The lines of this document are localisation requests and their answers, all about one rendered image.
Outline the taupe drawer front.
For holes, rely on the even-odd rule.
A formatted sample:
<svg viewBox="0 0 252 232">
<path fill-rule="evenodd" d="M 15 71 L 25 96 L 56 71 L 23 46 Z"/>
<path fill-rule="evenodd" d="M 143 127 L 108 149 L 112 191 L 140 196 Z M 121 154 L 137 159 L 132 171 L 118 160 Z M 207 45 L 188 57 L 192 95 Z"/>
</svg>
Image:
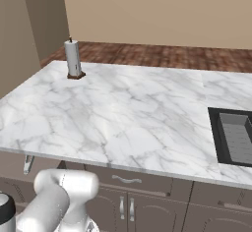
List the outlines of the taupe drawer front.
<svg viewBox="0 0 252 232">
<path fill-rule="evenodd" d="M 188 180 L 148 173 L 139 173 L 93 165 L 86 165 L 85 169 L 95 173 L 101 184 L 165 194 L 167 197 L 171 197 L 175 200 L 182 200 L 183 202 L 189 197 L 192 186 L 192 182 Z M 142 183 L 124 184 L 117 179 L 112 179 L 112 175 L 118 175 L 125 179 L 141 179 Z"/>
<path fill-rule="evenodd" d="M 208 183 L 194 183 L 190 203 L 235 210 L 218 205 L 218 201 L 252 208 L 252 190 Z"/>
<path fill-rule="evenodd" d="M 82 163 L 36 156 L 30 173 L 25 175 L 25 158 L 23 154 L 0 151 L 0 177 L 33 181 L 36 174 L 43 169 L 85 169 Z"/>
</svg>

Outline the black kitchen sink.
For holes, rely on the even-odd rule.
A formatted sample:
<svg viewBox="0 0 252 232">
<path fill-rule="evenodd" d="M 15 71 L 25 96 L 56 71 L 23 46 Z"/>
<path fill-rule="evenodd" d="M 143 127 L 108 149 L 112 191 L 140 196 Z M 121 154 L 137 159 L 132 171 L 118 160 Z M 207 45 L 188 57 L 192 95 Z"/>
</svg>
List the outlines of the black kitchen sink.
<svg viewBox="0 0 252 232">
<path fill-rule="evenodd" d="M 252 168 L 252 111 L 209 107 L 218 163 Z"/>
</svg>

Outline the taupe cupboard door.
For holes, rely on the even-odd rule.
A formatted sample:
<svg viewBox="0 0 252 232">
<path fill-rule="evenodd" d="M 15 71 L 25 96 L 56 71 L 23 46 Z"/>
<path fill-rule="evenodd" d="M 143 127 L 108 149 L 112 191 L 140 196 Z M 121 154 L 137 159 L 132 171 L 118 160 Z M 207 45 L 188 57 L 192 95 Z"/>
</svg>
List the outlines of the taupe cupboard door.
<svg viewBox="0 0 252 232">
<path fill-rule="evenodd" d="M 182 232 L 252 232 L 252 214 L 189 204 Z"/>
<path fill-rule="evenodd" d="M 0 192 L 14 199 L 17 213 L 21 213 L 35 197 L 32 182 L 16 179 L 0 178 Z"/>
<path fill-rule="evenodd" d="M 135 221 L 130 221 L 130 198 Z M 182 232 L 187 203 L 140 194 L 128 195 L 128 232 Z"/>
<path fill-rule="evenodd" d="M 120 218 L 120 197 L 124 197 L 125 219 Z M 96 197 L 86 203 L 91 219 L 100 232 L 127 232 L 127 194 L 100 187 Z"/>
</svg>

